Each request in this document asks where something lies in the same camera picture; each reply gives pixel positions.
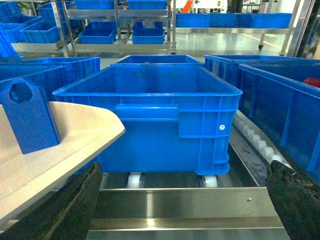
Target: orange object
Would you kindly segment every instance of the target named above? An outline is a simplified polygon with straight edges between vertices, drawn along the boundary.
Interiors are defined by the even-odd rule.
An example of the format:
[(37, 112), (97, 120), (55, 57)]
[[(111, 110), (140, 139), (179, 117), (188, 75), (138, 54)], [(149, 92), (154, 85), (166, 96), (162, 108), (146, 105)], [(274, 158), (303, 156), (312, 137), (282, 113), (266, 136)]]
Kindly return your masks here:
[(194, 2), (194, 0), (188, 0), (188, 1), (186, 2), (185, 6), (184, 6), (183, 9), (182, 9), (182, 13), (183, 13), (183, 14), (189, 13), (190, 8), (191, 8), (193, 2)]
[(306, 80), (303, 81), (305, 84), (309, 84), (311, 86), (320, 88), (320, 79), (308, 77)]

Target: blue plastic crate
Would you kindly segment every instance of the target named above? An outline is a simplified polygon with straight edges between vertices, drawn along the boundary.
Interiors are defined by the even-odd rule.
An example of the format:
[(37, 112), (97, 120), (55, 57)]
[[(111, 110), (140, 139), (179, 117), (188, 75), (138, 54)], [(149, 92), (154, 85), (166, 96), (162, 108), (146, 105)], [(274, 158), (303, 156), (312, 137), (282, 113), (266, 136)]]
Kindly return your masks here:
[[(73, 1), (66, 1), (65, 3), (66, 3), (67, 9), (75, 6), (75, 3)], [(58, 1), (58, 9), (60, 11), (62, 21), (65, 22), (66, 17), (64, 15), (62, 2), (60, 2), (60, 1)], [(52, 8), (51, 2), (49, 2), (43, 6), (38, 7), (37, 10), (39, 11), (40, 16), (44, 22), (54, 22), (55, 21), (54, 10)]]
[(100, 71), (100, 57), (48, 57), (24, 60), (20, 61), (19, 64), (28, 66), (65, 67), (67, 84), (73, 83)]
[(19, 15), (16, 17), (12, 17), (3, 23), (7, 24), (24, 24), (25, 27), (41, 22), (40, 16), (23, 16)]
[(7, 56), (7, 57), (1, 57), (0, 56), (0, 63), (8, 63), (8, 62), (20, 62), (24, 59), (23, 56)]
[(237, 26), (238, 13), (211, 13), (210, 27), (235, 28)]
[(253, 29), (287, 29), (291, 13), (252, 13), (241, 14), (238, 26)]
[(49, 101), (54, 101), (52, 95), (67, 84), (66, 68), (61, 66), (35, 66), (12, 63), (0, 64), (0, 91), (15, 79), (32, 81), (43, 87)]
[(115, 9), (113, 0), (75, 0), (76, 8), (85, 9)]
[[(161, 21), (155, 21), (154, 22), (154, 27), (156, 29), (162, 29), (163, 28), (163, 24)], [(136, 30), (136, 29), (143, 29), (144, 28), (144, 24), (142, 21), (136, 21), (134, 24), (133, 24), (133, 27), (132, 27), (132, 30)]]
[(115, 21), (92, 21), (86, 28), (94, 29), (116, 29), (117, 23)]
[(8, 34), (0, 27), (0, 58), (19, 57), (12, 47)]
[(166, 9), (167, 0), (127, 0), (128, 9)]
[(320, 64), (239, 65), (239, 109), (320, 182)]
[(210, 14), (207, 13), (178, 13), (176, 15), (177, 28), (208, 28)]
[(196, 65), (115, 64), (53, 94), (121, 119), (126, 133), (95, 159), (104, 172), (221, 175), (241, 93)]
[(130, 55), (121, 58), (114, 64), (168, 64), (204, 67), (202, 62), (189, 55)]
[(0, 19), (5, 20), (13, 16), (21, 14), (21, 10), (15, 1), (0, 2)]
[(116, 30), (113, 28), (85, 28), (79, 34), (82, 44), (113, 44), (116, 41)]
[(137, 28), (132, 34), (133, 44), (164, 44), (165, 30), (162, 28)]
[(54, 44), (60, 40), (59, 31), (53, 22), (38, 22), (20, 30), (29, 44)]
[(20, 30), (24, 28), (25, 25), (22, 23), (0, 23), (0, 28), (2, 28), (10, 40), (10, 43), (20, 43), (25, 41), (25, 36)]
[(204, 55), (205, 68), (223, 80), (239, 88), (241, 84), (239, 64), (320, 63), (320, 60), (268, 55)]
[(251, 14), (241, 13), (238, 16), (238, 27), (239, 28), (250, 28)]

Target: red object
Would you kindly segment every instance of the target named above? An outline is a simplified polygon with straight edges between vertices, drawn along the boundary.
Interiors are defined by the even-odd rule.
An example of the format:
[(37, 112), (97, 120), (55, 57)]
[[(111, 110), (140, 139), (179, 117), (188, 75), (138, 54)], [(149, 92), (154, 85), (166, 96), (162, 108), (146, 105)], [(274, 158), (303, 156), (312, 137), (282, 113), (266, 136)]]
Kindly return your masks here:
[(308, 77), (306, 80), (303, 81), (305, 84), (309, 84), (311, 86), (315, 86), (320, 88), (320, 79)]

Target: beige curved board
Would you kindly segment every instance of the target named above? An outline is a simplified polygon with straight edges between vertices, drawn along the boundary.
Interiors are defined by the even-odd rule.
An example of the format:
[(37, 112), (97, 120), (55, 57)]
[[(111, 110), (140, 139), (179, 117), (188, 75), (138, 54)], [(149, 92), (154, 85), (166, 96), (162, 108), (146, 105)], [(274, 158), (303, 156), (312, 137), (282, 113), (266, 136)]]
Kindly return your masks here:
[(0, 226), (35, 203), (125, 133), (111, 111), (50, 102), (61, 143), (23, 155), (0, 105)]

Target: hexagonal hole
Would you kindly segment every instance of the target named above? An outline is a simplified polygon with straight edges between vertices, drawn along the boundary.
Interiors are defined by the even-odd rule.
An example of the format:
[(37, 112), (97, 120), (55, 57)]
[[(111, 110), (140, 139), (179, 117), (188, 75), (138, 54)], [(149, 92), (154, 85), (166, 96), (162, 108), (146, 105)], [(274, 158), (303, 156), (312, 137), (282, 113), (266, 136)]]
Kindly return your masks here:
[(14, 102), (21, 104), (31, 100), (32, 92), (24, 82), (15, 83), (10, 88), (9, 96)]

